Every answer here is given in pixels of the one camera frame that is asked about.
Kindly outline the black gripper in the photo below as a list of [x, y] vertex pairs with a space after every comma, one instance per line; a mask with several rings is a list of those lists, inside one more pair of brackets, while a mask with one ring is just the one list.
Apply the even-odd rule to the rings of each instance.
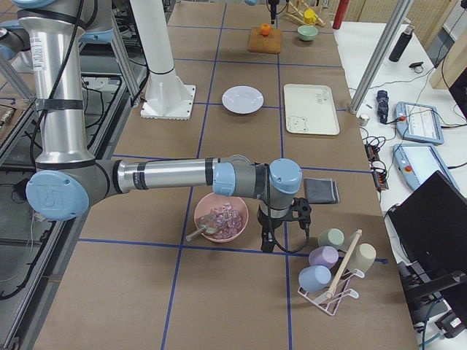
[[262, 227], [261, 232], [261, 251], [274, 251], [274, 236], [269, 232], [278, 228], [285, 220], [289, 212], [289, 207], [284, 209], [270, 209], [264, 202], [260, 202], [257, 212], [257, 219]]

